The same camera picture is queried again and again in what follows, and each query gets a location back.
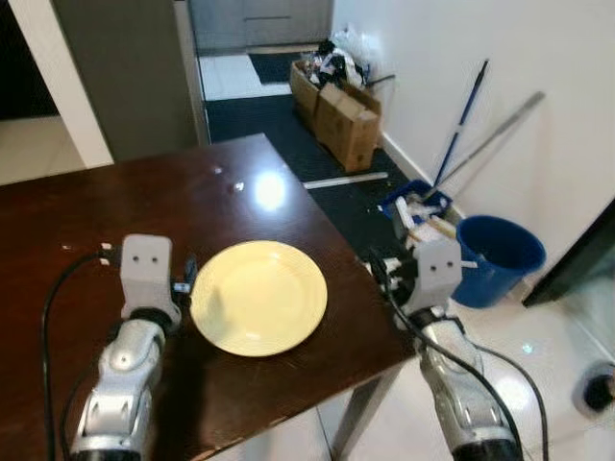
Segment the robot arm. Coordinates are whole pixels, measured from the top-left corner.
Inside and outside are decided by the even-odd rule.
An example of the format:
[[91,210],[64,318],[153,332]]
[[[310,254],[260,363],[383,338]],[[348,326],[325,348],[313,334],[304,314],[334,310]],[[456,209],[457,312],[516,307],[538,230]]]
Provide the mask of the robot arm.
[[[376,255],[371,268],[376,280],[390,287],[404,320],[481,374],[482,360],[466,338],[459,319],[446,316],[448,299],[461,282],[461,255],[454,240],[419,243],[403,251],[394,267]],[[502,408],[477,379],[423,341],[413,338],[421,356],[421,372],[433,394],[435,411],[455,461],[522,458]]]
[[171,241],[124,239],[120,277],[126,302],[117,337],[103,351],[71,449],[74,460],[139,460],[160,379],[165,336],[182,317],[171,299]]

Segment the metal rod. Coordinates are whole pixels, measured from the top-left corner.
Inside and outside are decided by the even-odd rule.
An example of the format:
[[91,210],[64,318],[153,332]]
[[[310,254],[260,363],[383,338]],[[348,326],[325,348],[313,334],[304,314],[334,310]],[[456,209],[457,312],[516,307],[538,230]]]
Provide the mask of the metal rod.
[[484,78],[484,72],[487,69],[487,64],[489,64],[489,60],[484,60],[484,62],[482,63],[482,68],[480,69],[480,72],[477,75],[477,78],[474,80],[474,86],[472,87],[472,91],[470,92],[468,101],[465,103],[465,107],[463,108],[463,113],[461,113],[461,119],[459,120],[459,124],[457,125],[457,128],[455,129],[455,134],[453,134],[453,138],[451,139],[451,144],[449,144],[449,148],[447,149],[444,159],[442,160],[442,165],[440,165],[440,170],[438,171],[438,174],[435,177],[433,186],[437,186],[440,183],[440,179],[442,178],[442,175],[444,174],[444,170],[446,170],[446,166],[449,163],[449,160],[451,159],[451,154],[453,153],[453,149],[455,148],[455,145],[457,144],[457,138],[459,137],[459,134],[461,133],[461,129],[463,128],[463,125],[465,124],[466,118],[468,118],[470,109],[472,108],[472,105],[474,104],[474,100],[477,96],[477,93],[479,92],[480,85],[482,84],[482,79]]
[[376,80],[372,80],[371,82],[368,82],[367,84],[365,84],[365,87],[371,88],[374,85],[377,85],[381,82],[386,82],[387,80],[392,80],[394,78],[395,78],[395,74],[387,75],[386,77],[382,77],[380,79],[376,79]]
[[321,187],[332,187],[334,185],[350,184],[353,182],[366,182],[375,180],[386,180],[388,173],[367,173],[366,175],[343,176],[341,178],[331,178],[330,180],[319,180],[304,182],[304,187],[307,190],[319,189]]
[[[451,171],[451,173],[449,173],[446,177],[444,177],[442,179],[442,181],[440,182],[440,184],[438,186],[442,186],[442,184],[444,184],[446,181],[448,181],[450,178],[452,178],[461,168],[463,168],[463,166],[465,166],[465,164],[470,161],[472,158],[474,158],[475,156],[477,156],[478,154],[480,154],[480,152],[487,147],[489,144],[491,144],[491,142],[498,136],[500,136],[501,134],[503,134],[504,132],[506,132],[511,126],[513,126],[515,123],[517,123],[521,117],[523,117],[526,113],[530,112],[532,109],[534,109],[536,107],[536,105],[543,100],[543,98],[545,97],[545,93],[543,93],[542,91],[536,91],[534,94],[532,94],[529,99],[517,110],[515,110],[515,112],[510,115],[504,122],[502,125],[500,125],[495,132],[493,132],[489,137],[487,137],[479,147],[477,147],[472,154],[470,154],[466,159],[464,159],[463,161],[461,161],[459,163],[458,166],[456,166],[453,171]],[[436,191],[438,190],[438,187],[434,186],[432,187],[422,198],[421,198],[421,202],[425,202],[429,197],[431,197]]]

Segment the black floor mat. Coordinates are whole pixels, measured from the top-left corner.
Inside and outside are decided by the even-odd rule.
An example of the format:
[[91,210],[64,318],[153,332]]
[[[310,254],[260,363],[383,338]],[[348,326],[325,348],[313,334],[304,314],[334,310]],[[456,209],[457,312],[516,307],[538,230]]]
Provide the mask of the black floor mat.
[[[265,133],[301,182],[346,176],[337,160],[299,121],[293,105],[291,95],[208,102],[211,141]],[[378,212],[377,204],[407,178],[383,150],[374,154],[371,169],[361,174],[380,171],[389,174],[388,180],[309,191],[362,258],[370,246],[385,256],[394,255],[393,230],[388,218]]]
[[290,80],[290,64],[301,58],[299,53],[248,55],[263,85],[285,84]]

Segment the doorway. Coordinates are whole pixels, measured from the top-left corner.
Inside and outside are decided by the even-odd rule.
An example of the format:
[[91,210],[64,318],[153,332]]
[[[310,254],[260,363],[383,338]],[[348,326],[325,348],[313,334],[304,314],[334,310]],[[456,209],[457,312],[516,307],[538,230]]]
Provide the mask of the doorway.
[[290,62],[331,32],[332,0],[189,0],[189,7],[205,101],[290,94]]
[[84,169],[6,0],[0,43],[0,184]]

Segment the blue mop handle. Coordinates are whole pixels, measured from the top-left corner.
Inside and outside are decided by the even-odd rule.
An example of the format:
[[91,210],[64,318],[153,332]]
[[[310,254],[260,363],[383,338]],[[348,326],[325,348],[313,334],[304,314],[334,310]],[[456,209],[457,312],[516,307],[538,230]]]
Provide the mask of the blue mop handle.
[[457,138],[459,137],[459,133],[461,132],[461,128],[465,123],[465,119],[468,117],[470,113],[470,109],[474,104],[474,99],[479,92],[480,85],[482,84],[482,79],[484,77],[484,72],[487,68],[487,64],[489,60],[484,60],[482,63],[482,68],[480,69],[479,74],[477,75],[477,79],[474,80],[474,86],[472,87],[472,92],[470,93],[470,97],[468,98],[468,102],[465,103],[465,108],[463,108],[463,113],[461,114],[461,119],[459,120],[459,124],[455,130],[455,134],[453,134],[453,139],[451,139],[451,144],[449,144],[449,148],[446,151],[446,155],[444,156],[444,160],[442,160],[442,166],[440,166],[440,170],[438,171],[437,176],[435,177],[435,181],[433,182],[433,186],[437,186],[440,183],[440,179],[442,179],[442,175],[444,174],[444,170],[446,169],[446,165],[451,158],[451,154],[453,153],[453,149],[457,143]]

